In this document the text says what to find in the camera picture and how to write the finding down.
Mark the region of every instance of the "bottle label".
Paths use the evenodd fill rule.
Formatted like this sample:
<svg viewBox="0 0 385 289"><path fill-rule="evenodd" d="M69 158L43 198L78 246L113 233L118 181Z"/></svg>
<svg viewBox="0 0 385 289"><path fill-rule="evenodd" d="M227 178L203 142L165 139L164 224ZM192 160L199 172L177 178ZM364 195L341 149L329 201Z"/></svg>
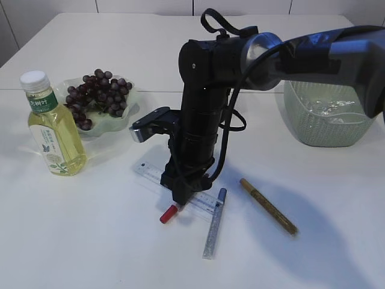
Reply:
<svg viewBox="0 0 385 289"><path fill-rule="evenodd" d="M46 113L58 105L54 92L45 98L35 99L34 97L28 97L28 102L34 113Z"/></svg>
<svg viewBox="0 0 385 289"><path fill-rule="evenodd" d="M29 129L39 146L48 169L53 173L67 175L67 163L64 161L55 131L44 125L31 125Z"/></svg>

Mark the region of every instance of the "strap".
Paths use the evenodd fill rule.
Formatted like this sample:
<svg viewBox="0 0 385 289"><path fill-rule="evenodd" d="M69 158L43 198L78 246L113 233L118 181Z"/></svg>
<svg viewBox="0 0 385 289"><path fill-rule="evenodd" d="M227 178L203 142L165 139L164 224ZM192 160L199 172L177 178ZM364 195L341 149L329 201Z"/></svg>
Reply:
<svg viewBox="0 0 385 289"><path fill-rule="evenodd" d="M213 28L209 22L206 20L206 15L210 15L213 17L223 28L215 29ZM221 15L219 14L218 11L208 8L206 9L202 15L200 16L200 23L203 25L203 27L209 31L210 33L215 33L219 31L221 34L226 34L226 30L234 35L239 35L241 31L239 29L236 29L233 25L228 23L228 21Z"/></svg>
<svg viewBox="0 0 385 289"><path fill-rule="evenodd" d="M243 123L243 126L231 126L229 131L244 131L246 129L246 120L245 118L236 110L233 109L233 114L239 118L239 120ZM219 127L224 129L224 124L220 123Z"/></svg>

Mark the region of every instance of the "glass bowl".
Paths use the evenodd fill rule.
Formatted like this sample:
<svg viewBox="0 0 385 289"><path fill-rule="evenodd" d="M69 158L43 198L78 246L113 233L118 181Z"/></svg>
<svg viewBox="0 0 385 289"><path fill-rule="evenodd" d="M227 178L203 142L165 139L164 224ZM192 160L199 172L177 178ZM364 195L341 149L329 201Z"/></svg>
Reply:
<svg viewBox="0 0 385 289"><path fill-rule="evenodd" d="M120 75L114 75L113 78L124 78ZM83 131L78 128L78 131L81 135L87 137L99 137L103 133L108 131L120 131L123 128L127 127L129 122L129 107L131 104L131 99L137 98L137 90L134 86L134 83L127 78L125 80L132 83L132 89L129 94L126 96L127 107L125 108L123 115L121 117L111 117L108 113L101 113L97 111L91 111L87 113L87 117L92 120L93 126L89 131ZM56 85L53 89L60 104L66 103L66 96L68 95L67 89L69 86L77 87L80 84L83 84L82 78L67 79L63 82Z"/></svg>
<svg viewBox="0 0 385 289"><path fill-rule="evenodd" d="M351 146L374 121L348 86L286 81L284 100L295 133L309 146Z"/></svg>

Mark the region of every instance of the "white tile wall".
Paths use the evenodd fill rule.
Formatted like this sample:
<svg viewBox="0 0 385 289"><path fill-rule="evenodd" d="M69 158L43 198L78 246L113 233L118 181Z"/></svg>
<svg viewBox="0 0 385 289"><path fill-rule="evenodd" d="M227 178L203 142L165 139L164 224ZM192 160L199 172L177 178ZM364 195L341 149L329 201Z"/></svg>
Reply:
<svg viewBox="0 0 385 289"><path fill-rule="evenodd" d="M1 0L1 2L20 47L58 13L97 12L95 0Z"/></svg>
<svg viewBox="0 0 385 289"><path fill-rule="evenodd" d="M16 41L14 40L11 28L0 5L0 67L16 52Z"/></svg>
<svg viewBox="0 0 385 289"><path fill-rule="evenodd" d="M97 0L100 13L192 15L193 0Z"/></svg>
<svg viewBox="0 0 385 289"><path fill-rule="evenodd" d="M385 0L293 0L292 14L342 14L355 25L382 25Z"/></svg>
<svg viewBox="0 0 385 289"><path fill-rule="evenodd" d="M194 0L194 15L214 8L223 15L288 14L291 0Z"/></svg>

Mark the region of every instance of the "red marker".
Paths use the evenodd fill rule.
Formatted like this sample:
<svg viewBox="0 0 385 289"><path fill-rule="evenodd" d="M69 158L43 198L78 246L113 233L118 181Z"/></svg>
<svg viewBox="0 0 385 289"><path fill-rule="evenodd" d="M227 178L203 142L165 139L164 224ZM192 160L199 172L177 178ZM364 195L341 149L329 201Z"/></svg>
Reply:
<svg viewBox="0 0 385 289"><path fill-rule="evenodd" d="M166 212L164 212L164 214L160 217L160 221L161 223L163 224L166 224L168 222L168 220L170 220L172 218L173 215L176 214L176 212L178 212L178 209L180 207L178 205L171 205Z"/></svg>

